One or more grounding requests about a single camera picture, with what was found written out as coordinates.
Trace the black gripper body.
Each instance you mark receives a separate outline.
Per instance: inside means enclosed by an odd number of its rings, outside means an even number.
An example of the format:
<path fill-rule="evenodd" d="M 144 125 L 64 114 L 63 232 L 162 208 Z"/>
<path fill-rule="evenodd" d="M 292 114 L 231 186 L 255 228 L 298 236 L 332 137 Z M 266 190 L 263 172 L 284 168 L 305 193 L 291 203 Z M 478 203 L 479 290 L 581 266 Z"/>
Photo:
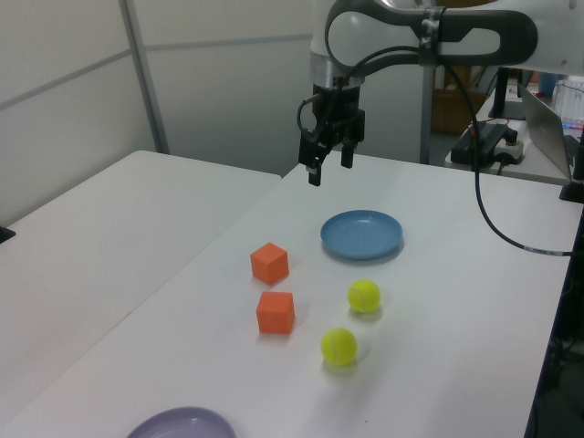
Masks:
<path fill-rule="evenodd" d="M 360 87 L 327 89 L 317 85 L 312 105 L 317 120 L 314 135 L 320 144 L 334 147 L 364 140 L 365 111 L 360 108 Z"/>

